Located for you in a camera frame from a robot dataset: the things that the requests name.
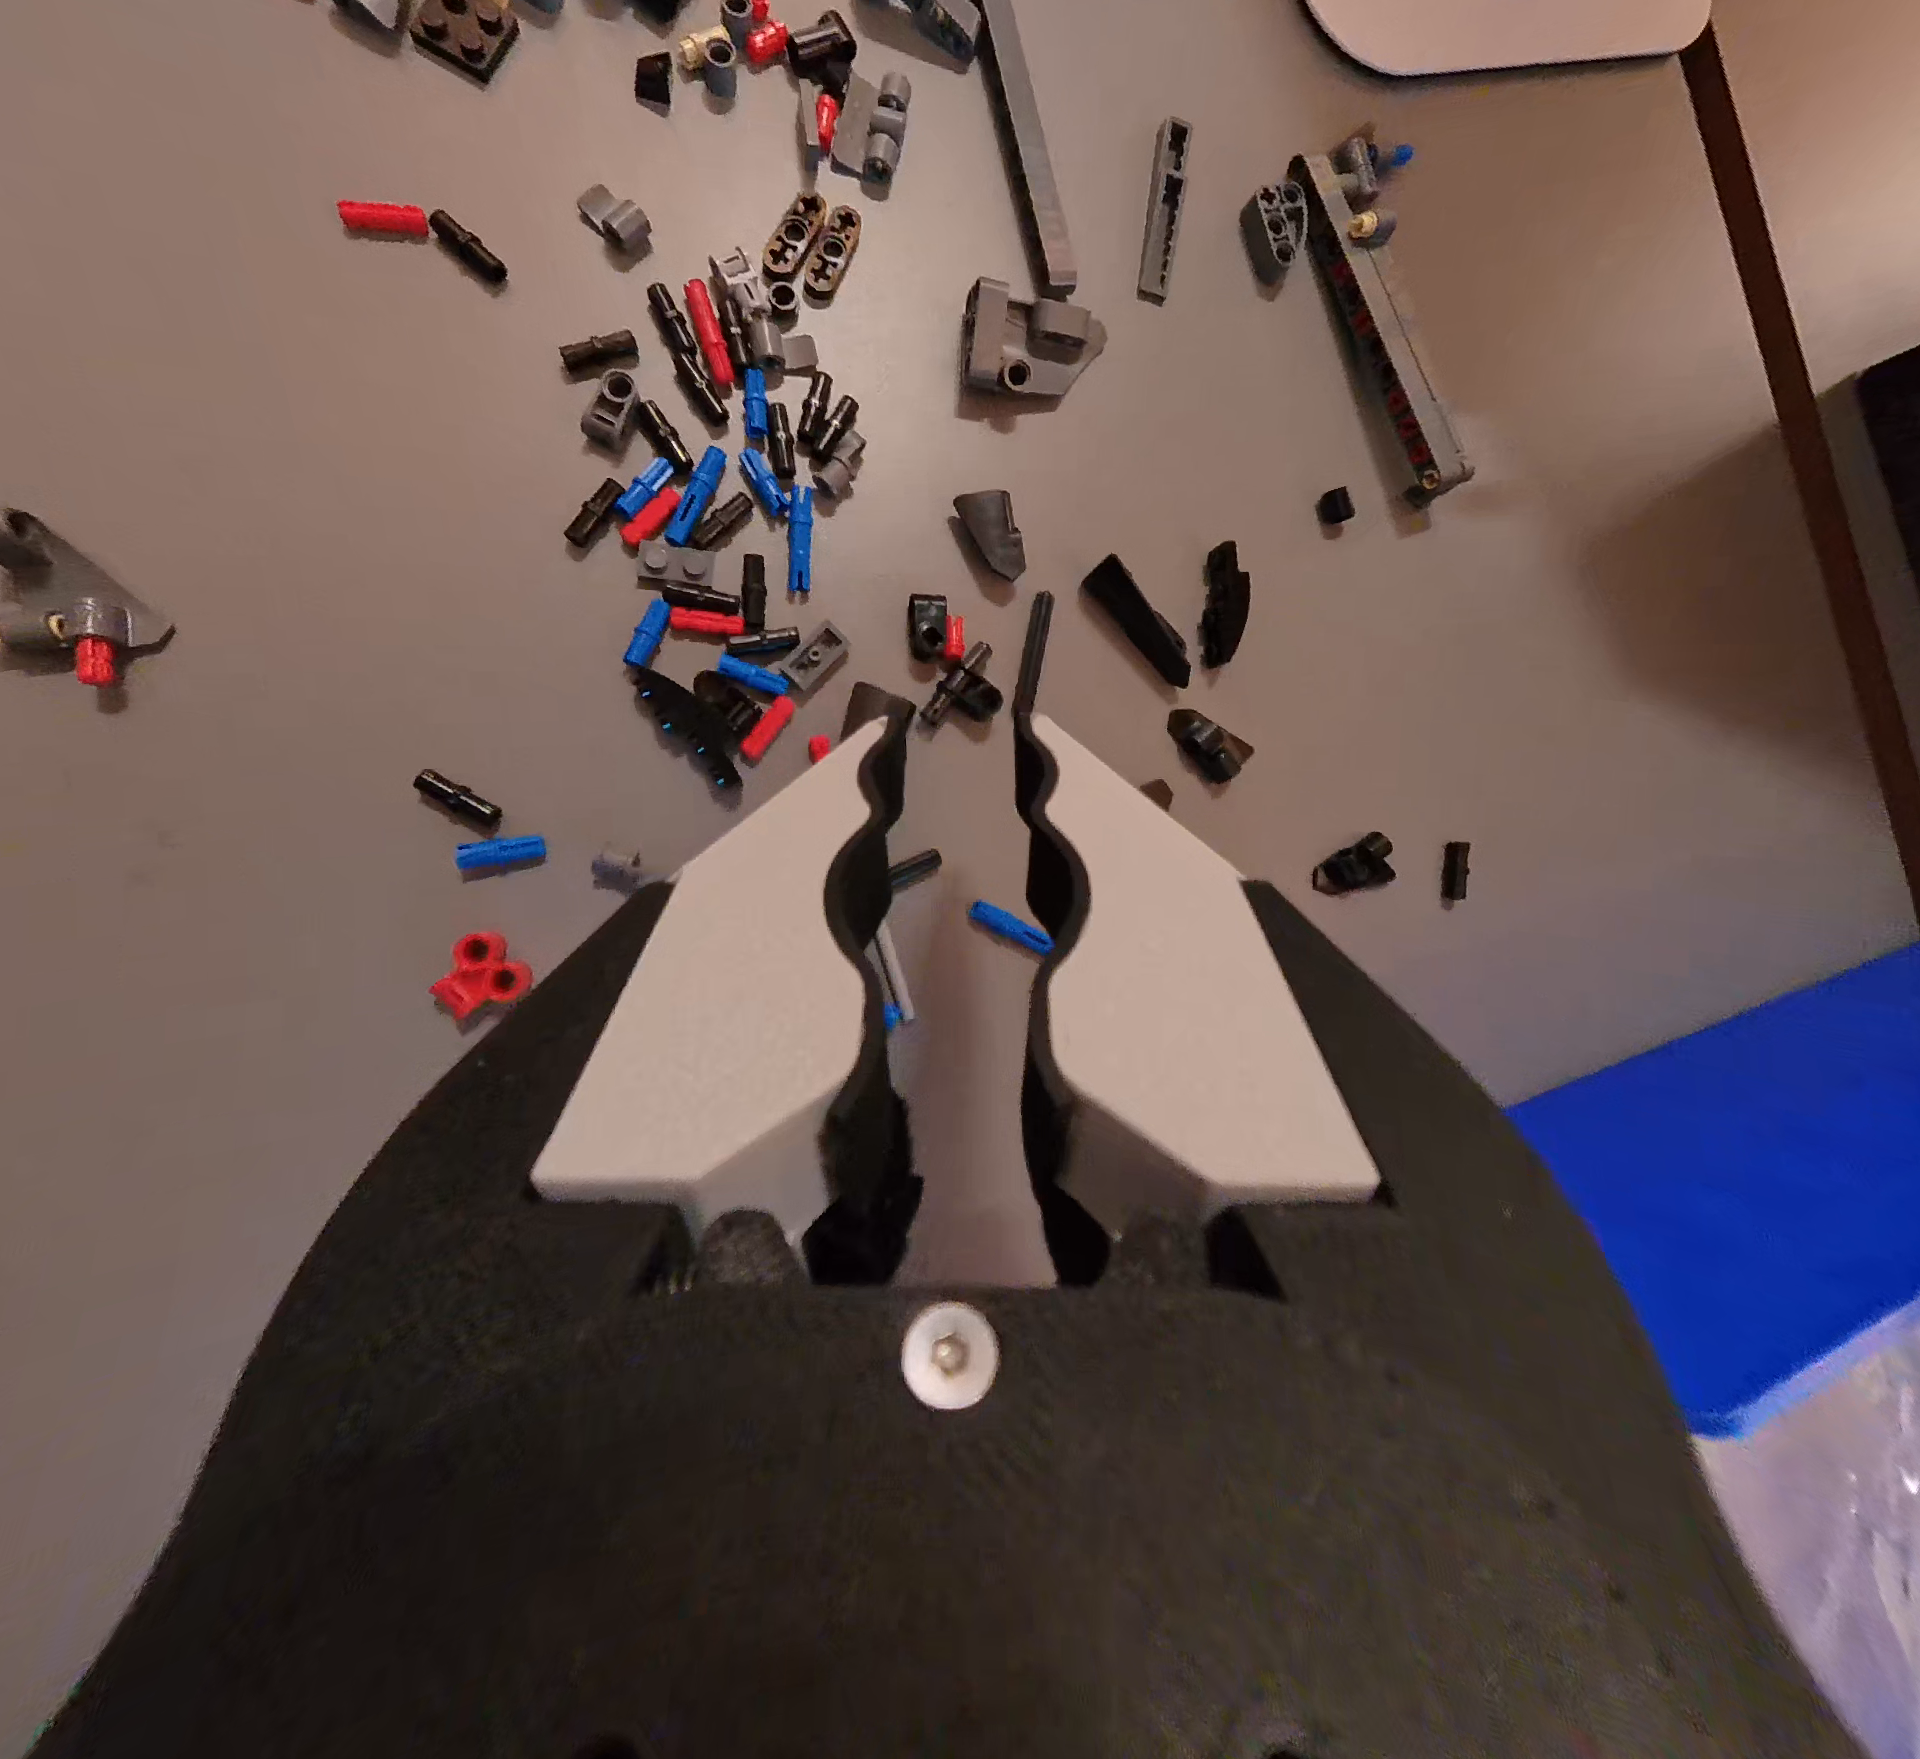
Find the dark grey lego connector block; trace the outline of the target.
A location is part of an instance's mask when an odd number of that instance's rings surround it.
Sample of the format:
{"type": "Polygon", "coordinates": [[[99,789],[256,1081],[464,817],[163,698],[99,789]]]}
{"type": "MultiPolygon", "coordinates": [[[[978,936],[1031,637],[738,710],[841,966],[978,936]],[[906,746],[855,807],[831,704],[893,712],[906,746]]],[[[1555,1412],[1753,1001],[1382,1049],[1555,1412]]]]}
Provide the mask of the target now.
{"type": "Polygon", "coordinates": [[[964,297],[954,355],[954,416],[1010,420],[1057,407],[1103,355],[1105,323],[1073,301],[1023,299],[982,274],[964,297]]]}

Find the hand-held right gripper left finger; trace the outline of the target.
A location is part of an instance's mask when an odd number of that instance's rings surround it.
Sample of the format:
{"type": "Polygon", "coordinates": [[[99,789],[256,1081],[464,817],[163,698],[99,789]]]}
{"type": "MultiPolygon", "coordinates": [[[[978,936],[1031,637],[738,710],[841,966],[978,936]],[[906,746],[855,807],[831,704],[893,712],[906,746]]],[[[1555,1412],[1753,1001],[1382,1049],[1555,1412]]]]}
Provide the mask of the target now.
{"type": "Polygon", "coordinates": [[[817,1279],[883,1285],[922,1178],[869,964],[908,716],[829,756],[653,888],[657,910],[532,1168],[547,1202],[643,1202],[692,1237],[772,1218],[817,1279]]]}

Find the blue plastic bin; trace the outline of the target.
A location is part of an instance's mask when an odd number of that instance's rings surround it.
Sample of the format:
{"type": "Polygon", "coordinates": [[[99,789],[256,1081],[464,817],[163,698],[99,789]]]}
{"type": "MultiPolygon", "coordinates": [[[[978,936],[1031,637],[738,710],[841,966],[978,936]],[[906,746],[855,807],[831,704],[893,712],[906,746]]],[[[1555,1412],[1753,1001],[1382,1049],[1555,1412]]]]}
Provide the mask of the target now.
{"type": "Polygon", "coordinates": [[[1694,1436],[1749,1436],[1916,1327],[1914,944],[1507,1113],[1694,1436]]]}

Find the pile of small lego pins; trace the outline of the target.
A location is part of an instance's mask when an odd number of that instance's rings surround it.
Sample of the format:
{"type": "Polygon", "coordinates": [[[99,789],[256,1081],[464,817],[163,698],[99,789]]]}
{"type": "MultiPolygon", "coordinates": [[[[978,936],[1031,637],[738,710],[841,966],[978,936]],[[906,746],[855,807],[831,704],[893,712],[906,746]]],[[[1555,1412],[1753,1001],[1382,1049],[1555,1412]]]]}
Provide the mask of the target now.
{"type": "Polygon", "coordinates": [[[762,524],[789,537],[787,589],[807,593],[811,496],[799,486],[787,418],[768,407],[760,371],[744,373],[746,440],[728,448],[728,401],[706,347],[722,345],[714,307],[682,307],[653,284],[672,373],[708,424],[696,444],[637,377],[639,341],[619,327],[563,341],[567,381],[583,395],[581,438],[607,458],[639,450],[629,474],[607,472],[575,506],[563,545],[575,555],[623,557],[637,613],[617,666],[643,712],[678,738],[708,787],[730,793],[740,769],[760,765],[803,698],[845,656],[837,629],[805,637],[772,611],[770,557],[738,547],[762,524]]]}

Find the clear plastic bags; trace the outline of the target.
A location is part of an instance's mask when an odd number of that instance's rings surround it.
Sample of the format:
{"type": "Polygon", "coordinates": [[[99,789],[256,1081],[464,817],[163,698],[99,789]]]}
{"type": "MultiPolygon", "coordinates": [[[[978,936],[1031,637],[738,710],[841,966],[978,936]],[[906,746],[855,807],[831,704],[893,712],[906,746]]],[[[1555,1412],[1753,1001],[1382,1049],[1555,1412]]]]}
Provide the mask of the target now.
{"type": "Polygon", "coordinates": [[[1696,1438],[1763,1598],[1866,1753],[1918,1753],[1918,1331],[1910,1317],[1738,1436],[1696,1438]]]}

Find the dark grey lego hinge piece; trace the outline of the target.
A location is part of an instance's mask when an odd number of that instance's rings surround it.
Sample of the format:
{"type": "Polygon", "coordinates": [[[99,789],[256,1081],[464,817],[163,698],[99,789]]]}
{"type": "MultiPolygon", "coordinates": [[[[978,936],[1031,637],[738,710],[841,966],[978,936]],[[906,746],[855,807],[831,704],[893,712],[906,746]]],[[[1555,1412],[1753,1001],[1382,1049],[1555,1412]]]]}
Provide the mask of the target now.
{"type": "Polygon", "coordinates": [[[821,161],[857,175],[869,188],[891,188],[906,139],[914,83],[889,69],[873,83],[847,77],[841,95],[823,89],[815,97],[815,131],[821,161]]]}

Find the grey lego connector blue pin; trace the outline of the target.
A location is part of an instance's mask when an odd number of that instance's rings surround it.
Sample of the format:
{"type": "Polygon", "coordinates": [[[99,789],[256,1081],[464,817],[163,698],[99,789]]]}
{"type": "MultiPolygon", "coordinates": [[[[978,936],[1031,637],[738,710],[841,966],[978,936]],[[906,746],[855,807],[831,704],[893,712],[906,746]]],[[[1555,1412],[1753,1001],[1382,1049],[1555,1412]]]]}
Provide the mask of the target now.
{"type": "Polygon", "coordinates": [[[1379,210],[1379,194],[1416,155],[1406,141],[1379,145],[1371,129],[1351,135],[1331,151],[1333,184],[1347,208],[1341,216],[1343,230],[1353,246],[1377,250],[1394,236],[1396,214],[1379,210]]]}

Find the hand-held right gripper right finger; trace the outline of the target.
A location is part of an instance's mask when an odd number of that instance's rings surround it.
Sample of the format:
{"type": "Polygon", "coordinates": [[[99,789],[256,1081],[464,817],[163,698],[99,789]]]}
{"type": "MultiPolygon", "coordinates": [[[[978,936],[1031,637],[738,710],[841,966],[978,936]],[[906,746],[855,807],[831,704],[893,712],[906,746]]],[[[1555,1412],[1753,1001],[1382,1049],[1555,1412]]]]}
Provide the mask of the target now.
{"type": "Polygon", "coordinates": [[[1258,906],[1279,898],[1031,706],[1016,712],[1033,978],[1021,1144],[1055,1275],[1148,1220],[1365,1206],[1379,1166],[1258,906]]]}

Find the dark grey curved lego half-beam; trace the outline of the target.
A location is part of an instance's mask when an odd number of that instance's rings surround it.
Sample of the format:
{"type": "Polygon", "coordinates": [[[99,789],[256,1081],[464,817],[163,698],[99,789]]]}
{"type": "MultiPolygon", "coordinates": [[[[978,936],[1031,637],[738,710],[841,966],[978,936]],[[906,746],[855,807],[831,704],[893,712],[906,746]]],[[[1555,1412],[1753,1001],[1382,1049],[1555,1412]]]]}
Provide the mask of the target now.
{"type": "Polygon", "coordinates": [[[1263,288],[1285,282],[1309,242],[1309,194],[1295,180],[1258,188],[1238,214],[1240,236],[1263,288]]]}

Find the black square lego plate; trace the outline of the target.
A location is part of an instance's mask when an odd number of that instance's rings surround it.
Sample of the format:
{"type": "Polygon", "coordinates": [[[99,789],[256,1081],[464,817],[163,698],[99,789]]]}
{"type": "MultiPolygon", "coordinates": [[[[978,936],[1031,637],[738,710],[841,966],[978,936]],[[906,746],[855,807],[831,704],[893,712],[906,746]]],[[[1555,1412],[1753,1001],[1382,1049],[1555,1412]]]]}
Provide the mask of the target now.
{"type": "Polygon", "coordinates": [[[488,87],[514,50],[520,22],[510,0],[419,0],[407,36],[419,54],[488,87]]]}

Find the red lego triple connector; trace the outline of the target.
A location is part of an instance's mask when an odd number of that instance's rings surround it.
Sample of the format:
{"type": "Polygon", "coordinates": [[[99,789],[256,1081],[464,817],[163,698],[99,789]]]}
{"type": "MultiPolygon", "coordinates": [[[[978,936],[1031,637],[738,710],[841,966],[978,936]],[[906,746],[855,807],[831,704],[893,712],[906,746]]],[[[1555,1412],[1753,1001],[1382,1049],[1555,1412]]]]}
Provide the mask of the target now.
{"type": "Polygon", "coordinates": [[[450,964],[428,994],[452,1023],[470,1029],[518,1005],[534,980],[534,968],[510,950],[502,932],[474,930],[454,942],[450,964]]]}

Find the long dark grey lego plate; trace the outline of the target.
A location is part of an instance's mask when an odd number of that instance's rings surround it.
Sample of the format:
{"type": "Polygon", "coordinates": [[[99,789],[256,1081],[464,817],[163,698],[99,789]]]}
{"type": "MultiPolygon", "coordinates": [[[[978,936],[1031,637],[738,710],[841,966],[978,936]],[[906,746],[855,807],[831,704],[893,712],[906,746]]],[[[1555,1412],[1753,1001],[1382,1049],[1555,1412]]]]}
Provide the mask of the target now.
{"type": "Polygon", "coordinates": [[[1077,290],[1069,220],[1021,36],[1016,0],[972,0],[976,52],[1006,165],[1035,290],[1067,301],[1077,290]]]}

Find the long dark grey lego beam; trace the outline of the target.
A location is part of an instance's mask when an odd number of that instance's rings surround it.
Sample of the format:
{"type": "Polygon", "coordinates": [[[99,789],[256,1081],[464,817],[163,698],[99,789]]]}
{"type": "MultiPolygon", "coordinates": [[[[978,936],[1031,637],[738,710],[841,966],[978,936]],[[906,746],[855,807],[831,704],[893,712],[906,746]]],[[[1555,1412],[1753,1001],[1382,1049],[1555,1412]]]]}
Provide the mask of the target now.
{"type": "MultiPolygon", "coordinates": [[[[1377,139],[1371,123],[1345,139],[1363,129],[1377,139]]],[[[1309,194],[1307,252],[1404,458],[1404,504],[1426,512],[1472,480],[1474,464],[1432,379],[1430,355],[1394,268],[1392,238],[1377,250],[1363,250],[1345,236],[1341,216],[1347,208],[1331,167],[1331,151],[1341,143],[1295,155],[1287,180],[1309,194]]]]}

